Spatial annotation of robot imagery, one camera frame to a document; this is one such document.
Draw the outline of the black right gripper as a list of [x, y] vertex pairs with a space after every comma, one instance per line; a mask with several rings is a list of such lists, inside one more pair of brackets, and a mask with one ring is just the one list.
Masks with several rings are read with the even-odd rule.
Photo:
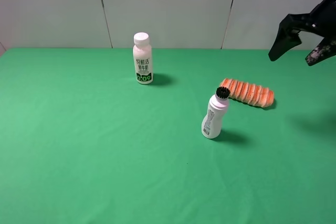
[[269, 59], [276, 61], [287, 51], [300, 45], [301, 31], [323, 37], [305, 58], [309, 66], [335, 56], [335, 0], [321, 0], [306, 14], [288, 14], [279, 24], [276, 39], [268, 53]]

